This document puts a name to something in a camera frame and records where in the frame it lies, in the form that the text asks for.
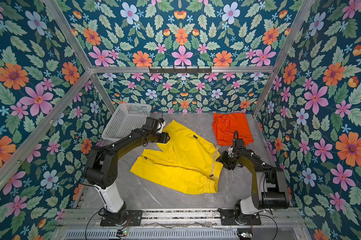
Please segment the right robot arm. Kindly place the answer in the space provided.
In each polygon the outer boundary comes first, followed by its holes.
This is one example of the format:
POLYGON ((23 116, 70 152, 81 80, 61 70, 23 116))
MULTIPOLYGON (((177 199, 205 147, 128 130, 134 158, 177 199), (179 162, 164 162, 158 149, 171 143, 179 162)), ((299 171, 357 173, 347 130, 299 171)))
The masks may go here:
POLYGON ((252 150, 225 151, 216 160, 227 170, 247 168, 251 175, 251 195, 239 200, 233 209, 238 225, 256 223, 261 211, 288 209, 289 193, 283 169, 264 162, 252 150))

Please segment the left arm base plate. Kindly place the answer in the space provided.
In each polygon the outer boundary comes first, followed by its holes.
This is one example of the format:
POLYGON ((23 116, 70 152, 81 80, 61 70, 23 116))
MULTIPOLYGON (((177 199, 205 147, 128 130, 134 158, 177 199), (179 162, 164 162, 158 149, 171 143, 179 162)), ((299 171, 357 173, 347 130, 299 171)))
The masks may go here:
POLYGON ((136 227, 140 226, 143 211, 141 210, 122 210, 118 213, 106 211, 101 214, 100 225, 102 227, 136 227))

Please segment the white plastic basket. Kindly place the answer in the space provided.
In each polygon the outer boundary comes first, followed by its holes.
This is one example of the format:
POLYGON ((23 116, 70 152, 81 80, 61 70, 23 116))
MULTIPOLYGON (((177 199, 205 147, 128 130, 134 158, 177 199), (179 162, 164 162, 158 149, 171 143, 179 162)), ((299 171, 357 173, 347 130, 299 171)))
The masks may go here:
POLYGON ((123 103, 117 107, 107 123, 101 137, 107 141, 116 142, 141 128, 152 110, 151 105, 123 103))

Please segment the orange shorts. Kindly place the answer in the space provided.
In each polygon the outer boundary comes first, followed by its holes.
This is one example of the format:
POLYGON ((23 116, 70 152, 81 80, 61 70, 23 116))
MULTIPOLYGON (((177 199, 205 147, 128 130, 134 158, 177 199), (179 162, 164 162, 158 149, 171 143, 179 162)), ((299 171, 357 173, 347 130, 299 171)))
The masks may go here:
POLYGON ((212 129, 219 146, 230 146, 235 131, 245 146, 254 142, 244 113, 214 114, 212 129))

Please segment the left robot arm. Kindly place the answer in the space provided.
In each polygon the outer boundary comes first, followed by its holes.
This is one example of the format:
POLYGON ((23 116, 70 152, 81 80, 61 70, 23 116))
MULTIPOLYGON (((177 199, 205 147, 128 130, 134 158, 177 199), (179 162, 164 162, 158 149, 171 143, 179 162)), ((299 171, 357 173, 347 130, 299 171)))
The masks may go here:
POLYGON ((126 203, 116 185, 118 161, 137 147, 151 142, 166 144, 169 140, 169 133, 135 129, 126 137, 97 148, 88 156, 84 175, 103 201, 102 226, 122 226, 128 222, 126 203))

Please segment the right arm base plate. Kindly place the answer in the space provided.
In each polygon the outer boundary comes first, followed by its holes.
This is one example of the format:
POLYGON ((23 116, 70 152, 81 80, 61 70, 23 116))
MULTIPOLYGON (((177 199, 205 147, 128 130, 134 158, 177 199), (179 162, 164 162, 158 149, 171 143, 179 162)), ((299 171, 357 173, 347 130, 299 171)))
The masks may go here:
POLYGON ((239 210, 218 209, 220 221, 223 226, 260 226, 259 214, 244 215, 239 210))

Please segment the black hook rail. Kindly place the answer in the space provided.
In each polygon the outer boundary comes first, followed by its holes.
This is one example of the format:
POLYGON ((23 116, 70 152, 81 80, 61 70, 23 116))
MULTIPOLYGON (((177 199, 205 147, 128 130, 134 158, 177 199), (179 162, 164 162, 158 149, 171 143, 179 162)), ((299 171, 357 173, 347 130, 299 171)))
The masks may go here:
POLYGON ((151 74, 209 74, 212 67, 149 67, 151 74))

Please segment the aluminium mounting rail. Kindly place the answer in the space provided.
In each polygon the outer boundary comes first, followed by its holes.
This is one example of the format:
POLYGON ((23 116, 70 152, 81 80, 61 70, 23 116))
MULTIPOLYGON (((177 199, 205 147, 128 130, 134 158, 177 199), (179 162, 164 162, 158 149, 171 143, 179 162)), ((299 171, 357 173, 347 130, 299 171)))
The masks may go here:
POLYGON ((102 226, 104 216, 97 213, 97 209, 67 210, 65 218, 57 224, 57 230, 63 229, 260 229, 278 228, 295 229, 306 228, 304 218, 297 208, 275 210, 273 213, 262 211, 239 224, 234 220, 234 214, 225 209, 224 214, 217 208, 206 209, 142 209, 140 214, 129 215, 126 223, 121 226, 102 226))

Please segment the yellow shorts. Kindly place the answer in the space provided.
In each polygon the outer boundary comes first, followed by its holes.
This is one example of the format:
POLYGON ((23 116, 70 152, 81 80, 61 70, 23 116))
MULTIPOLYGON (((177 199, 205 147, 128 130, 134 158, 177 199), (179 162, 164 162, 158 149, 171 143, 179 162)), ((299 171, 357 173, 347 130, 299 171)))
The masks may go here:
POLYGON ((176 121, 164 132, 168 143, 158 144, 159 151, 143 150, 131 173, 183 194, 216 194, 223 165, 214 144, 176 121))

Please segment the aluminium frame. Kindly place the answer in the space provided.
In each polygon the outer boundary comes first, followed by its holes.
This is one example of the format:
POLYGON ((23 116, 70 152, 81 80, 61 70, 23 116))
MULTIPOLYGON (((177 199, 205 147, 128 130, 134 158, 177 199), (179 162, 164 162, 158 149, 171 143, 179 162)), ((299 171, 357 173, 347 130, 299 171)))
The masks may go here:
MULTIPOLYGON (((98 74, 100 73, 149 73, 149 67, 95 67, 89 61, 86 53, 81 47, 79 41, 75 37, 74 33, 69 27, 68 21, 64 16, 62 10, 58 6, 56 1, 44 2, 51 16, 54 18, 59 29, 65 36, 66 41, 72 47, 74 54, 78 57, 79 62, 84 68, 83 74, 80 76, 76 84, 68 92, 65 93, 63 98, 52 108, 48 115, 42 120, 42 122, 36 127, 33 133, 31 133, 20 147, 15 151, 9 160, 4 163, 0 168, 0 192, 7 183, 7 180, 14 175, 26 157, 31 153, 34 146, 45 136, 47 131, 52 127, 53 123, 57 121, 59 115, 69 106, 74 96, 85 86, 88 80, 92 80, 95 87, 98 89, 100 96, 106 104, 108 110, 114 113, 115 108, 108 96, 105 87, 100 82, 98 74)), ((314 1, 302 1, 296 17, 292 23, 291 30, 287 36, 279 55, 273 66, 267 67, 255 67, 255 66, 241 66, 241 67, 212 67, 212 73, 225 73, 225 72, 237 72, 237 73, 251 73, 251 72, 263 72, 270 73, 270 76, 264 86, 258 102, 252 115, 254 118, 258 116, 262 105, 268 93, 271 90, 272 80, 276 77, 277 73, 281 70, 282 63, 285 61, 289 50, 291 49, 300 28, 304 21, 308 18, 308 14, 314 5, 314 1)))

